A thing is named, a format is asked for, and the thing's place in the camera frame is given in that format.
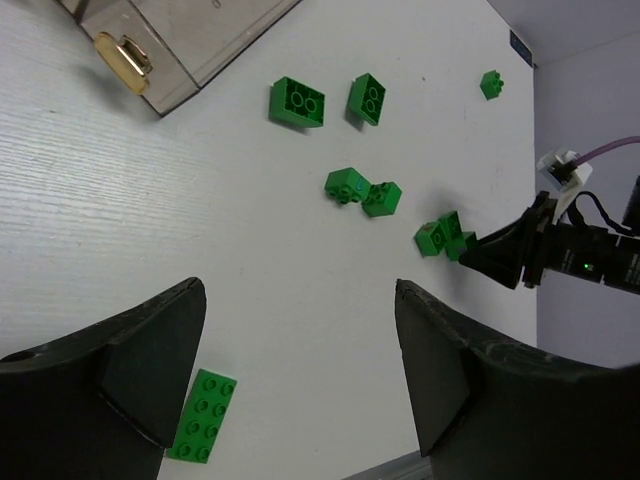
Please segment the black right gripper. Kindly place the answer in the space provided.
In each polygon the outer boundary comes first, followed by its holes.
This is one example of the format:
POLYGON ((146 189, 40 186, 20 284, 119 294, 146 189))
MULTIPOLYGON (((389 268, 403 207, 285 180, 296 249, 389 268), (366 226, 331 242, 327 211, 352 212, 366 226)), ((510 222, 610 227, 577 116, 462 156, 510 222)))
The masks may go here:
POLYGON ((598 197, 582 191, 578 198, 593 201, 605 225, 586 223, 576 201, 566 210, 566 223, 545 223, 535 230, 532 251, 523 264, 529 240, 530 212, 484 236, 478 245, 461 254, 460 265, 494 282, 515 289, 520 281, 528 288, 541 284, 551 270, 596 284, 639 293, 639 186, 635 185, 621 223, 611 219, 598 197))

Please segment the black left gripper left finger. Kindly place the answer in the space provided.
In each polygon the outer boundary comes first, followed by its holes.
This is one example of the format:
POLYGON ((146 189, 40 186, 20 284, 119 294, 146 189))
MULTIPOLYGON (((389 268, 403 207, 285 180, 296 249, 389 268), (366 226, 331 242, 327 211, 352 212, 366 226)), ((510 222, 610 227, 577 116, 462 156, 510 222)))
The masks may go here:
POLYGON ((4 479, 154 479, 172 446, 206 314, 192 277, 1 361, 4 479))

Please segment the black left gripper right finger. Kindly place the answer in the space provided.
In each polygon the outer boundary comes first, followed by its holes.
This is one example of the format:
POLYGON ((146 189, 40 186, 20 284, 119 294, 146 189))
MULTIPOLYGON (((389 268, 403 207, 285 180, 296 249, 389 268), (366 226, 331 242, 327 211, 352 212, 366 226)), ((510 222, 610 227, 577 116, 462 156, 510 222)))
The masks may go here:
POLYGON ((534 348, 400 280, 395 322, 437 479, 635 479, 639 369, 534 348))

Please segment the green 2x4 lego brick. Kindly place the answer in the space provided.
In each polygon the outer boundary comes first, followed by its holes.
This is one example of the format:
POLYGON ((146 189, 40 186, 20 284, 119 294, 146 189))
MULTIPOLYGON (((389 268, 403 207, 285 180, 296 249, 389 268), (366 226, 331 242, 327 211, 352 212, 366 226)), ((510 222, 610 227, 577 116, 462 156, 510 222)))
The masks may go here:
POLYGON ((444 250, 450 261, 458 262, 462 254, 477 247, 478 239, 476 233, 462 229, 462 224, 456 210, 449 211, 442 215, 438 221, 445 234, 444 250))

